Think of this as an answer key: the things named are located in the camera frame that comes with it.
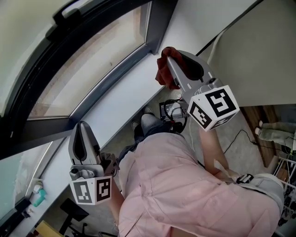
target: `glass pane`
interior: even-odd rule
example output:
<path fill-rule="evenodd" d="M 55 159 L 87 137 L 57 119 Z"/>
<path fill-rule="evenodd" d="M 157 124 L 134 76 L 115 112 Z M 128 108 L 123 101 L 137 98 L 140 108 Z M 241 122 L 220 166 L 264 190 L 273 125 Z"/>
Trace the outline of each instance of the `glass pane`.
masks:
<path fill-rule="evenodd" d="M 0 161 L 0 219 L 25 196 L 33 173 L 48 144 Z"/>
<path fill-rule="evenodd" d="M 21 68 L 69 0 L 0 0 L 0 115 Z"/>
<path fill-rule="evenodd" d="M 118 18 L 76 51 L 43 91 L 30 118 L 70 115 L 108 72 L 144 44 L 143 7 Z"/>

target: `window frame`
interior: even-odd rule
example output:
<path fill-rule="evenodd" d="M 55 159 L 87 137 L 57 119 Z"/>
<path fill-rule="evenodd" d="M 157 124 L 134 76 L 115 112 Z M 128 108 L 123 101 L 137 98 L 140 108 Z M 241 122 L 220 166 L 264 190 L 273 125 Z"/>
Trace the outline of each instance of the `window frame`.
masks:
<path fill-rule="evenodd" d="M 69 2 L 53 16 L 55 25 L 36 47 L 16 80 L 4 116 L 0 118 L 0 141 L 5 147 L 0 154 L 0 160 L 70 135 L 75 124 L 114 83 L 147 54 L 158 52 L 178 2 L 178 0 L 93 0 L 63 17 L 62 10 L 76 1 Z M 114 20 L 149 2 L 151 2 L 149 21 L 143 46 L 116 66 L 69 117 L 28 119 L 46 86 L 72 54 Z"/>

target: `leg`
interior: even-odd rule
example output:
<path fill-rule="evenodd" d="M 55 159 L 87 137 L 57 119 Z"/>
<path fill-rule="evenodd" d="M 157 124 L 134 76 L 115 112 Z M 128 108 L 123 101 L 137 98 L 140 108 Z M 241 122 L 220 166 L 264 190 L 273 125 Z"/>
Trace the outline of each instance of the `leg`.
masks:
<path fill-rule="evenodd" d="M 274 130 L 280 130 L 285 131 L 289 133 L 295 133 L 296 131 L 296 124 L 293 123 L 273 123 L 273 124 L 263 124 L 262 128 L 267 129 L 274 129 Z"/>
<path fill-rule="evenodd" d="M 146 113 L 141 119 L 142 129 L 145 137 L 156 133 L 170 132 L 172 124 L 170 122 L 161 121 L 152 113 Z"/>
<path fill-rule="evenodd" d="M 142 129 L 140 124 L 135 128 L 134 132 L 135 132 L 135 134 L 134 134 L 135 142 L 137 142 L 137 141 L 141 140 L 142 138 L 144 138 L 143 129 Z"/>
<path fill-rule="evenodd" d="M 261 140 L 274 141 L 275 143 L 287 146 L 291 149 L 293 148 L 293 137 L 294 133 L 266 128 L 263 128 L 261 133 L 259 134 L 259 138 Z"/>
<path fill-rule="evenodd" d="M 157 124 L 159 122 L 162 123 L 162 121 L 159 118 L 155 117 L 154 114 L 152 114 L 152 113 L 144 114 L 142 116 L 142 118 L 141 118 L 141 126 L 142 126 L 142 129 L 143 129 L 144 135 L 147 134 L 147 132 L 149 131 L 149 128 L 152 125 Z"/>

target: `jeans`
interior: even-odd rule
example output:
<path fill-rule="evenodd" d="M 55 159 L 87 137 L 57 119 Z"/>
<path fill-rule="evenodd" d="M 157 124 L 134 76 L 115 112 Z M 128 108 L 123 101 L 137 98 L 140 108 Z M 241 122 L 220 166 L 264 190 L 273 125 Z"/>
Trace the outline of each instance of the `jeans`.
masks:
<path fill-rule="evenodd" d="M 161 121 L 152 113 L 142 115 L 141 124 L 135 128 L 135 143 L 131 146 L 125 147 L 118 157 L 118 163 L 124 158 L 129 151 L 136 150 L 138 144 L 148 136 L 161 132 L 170 132 L 172 127 L 171 122 Z"/>
<path fill-rule="evenodd" d="M 294 134 L 296 131 L 296 124 L 292 123 L 273 123 L 263 124 L 262 132 L 259 138 L 265 141 L 274 141 L 283 146 L 293 149 Z"/>

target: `white wall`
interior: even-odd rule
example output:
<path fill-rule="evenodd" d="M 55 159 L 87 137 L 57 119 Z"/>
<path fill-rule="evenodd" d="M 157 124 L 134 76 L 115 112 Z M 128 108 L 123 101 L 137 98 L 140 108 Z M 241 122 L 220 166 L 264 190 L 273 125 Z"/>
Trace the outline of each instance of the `white wall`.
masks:
<path fill-rule="evenodd" d="M 196 54 L 248 8 L 253 0 L 224 0 L 224 3 L 225 6 L 221 7 L 223 4 L 218 0 L 179 0 L 161 49 L 173 46 Z M 158 57 L 149 55 L 142 59 L 84 117 L 83 120 L 89 123 L 101 147 L 162 89 L 155 80 Z M 33 228 L 68 185 L 70 166 L 67 139 L 43 175 L 45 190 L 49 193 L 47 199 L 38 208 L 29 207 L 34 211 L 30 213 L 32 217 L 22 221 L 11 236 L 18 237 L 20 233 L 27 233 Z"/>
<path fill-rule="evenodd" d="M 296 103 L 295 62 L 296 3 L 264 0 L 223 34 L 210 65 L 239 106 L 258 106 Z"/>

